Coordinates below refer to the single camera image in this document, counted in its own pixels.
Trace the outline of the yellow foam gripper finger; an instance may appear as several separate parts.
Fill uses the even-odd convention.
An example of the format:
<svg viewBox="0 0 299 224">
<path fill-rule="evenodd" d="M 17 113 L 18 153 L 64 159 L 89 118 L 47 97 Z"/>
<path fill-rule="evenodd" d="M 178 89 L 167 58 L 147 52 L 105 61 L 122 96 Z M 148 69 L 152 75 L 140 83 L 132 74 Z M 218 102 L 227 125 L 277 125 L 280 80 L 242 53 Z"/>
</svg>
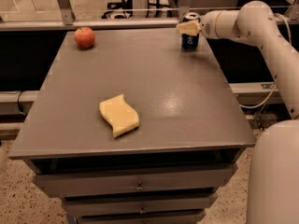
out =
<svg viewBox="0 0 299 224">
<path fill-rule="evenodd" d="M 197 36 L 201 32 L 202 26 L 198 21 L 187 21 L 179 23 L 177 29 L 182 35 Z"/>
</svg>

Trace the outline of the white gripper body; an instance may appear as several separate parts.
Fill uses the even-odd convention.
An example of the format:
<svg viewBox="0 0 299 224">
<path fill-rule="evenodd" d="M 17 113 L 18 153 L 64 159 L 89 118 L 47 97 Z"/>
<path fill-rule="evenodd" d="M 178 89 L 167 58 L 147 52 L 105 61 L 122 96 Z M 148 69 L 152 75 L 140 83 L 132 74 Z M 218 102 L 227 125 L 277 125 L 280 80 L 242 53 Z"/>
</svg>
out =
<svg viewBox="0 0 299 224">
<path fill-rule="evenodd" d="M 237 10 L 214 10 L 203 15 L 200 20 L 202 34 L 205 38 L 234 39 L 241 35 L 237 27 Z"/>
</svg>

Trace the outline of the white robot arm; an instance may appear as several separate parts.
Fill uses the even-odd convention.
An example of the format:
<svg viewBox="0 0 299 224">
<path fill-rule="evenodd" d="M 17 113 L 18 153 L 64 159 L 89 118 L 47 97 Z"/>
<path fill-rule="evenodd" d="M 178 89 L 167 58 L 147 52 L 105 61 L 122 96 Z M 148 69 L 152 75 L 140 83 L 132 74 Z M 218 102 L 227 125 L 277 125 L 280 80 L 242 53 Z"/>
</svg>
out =
<svg viewBox="0 0 299 224">
<path fill-rule="evenodd" d="M 266 3 L 214 10 L 182 21 L 183 35 L 229 39 L 261 52 L 280 96 L 280 120 L 262 132 L 249 166 L 246 224 L 299 224 L 299 53 L 280 32 Z"/>
</svg>

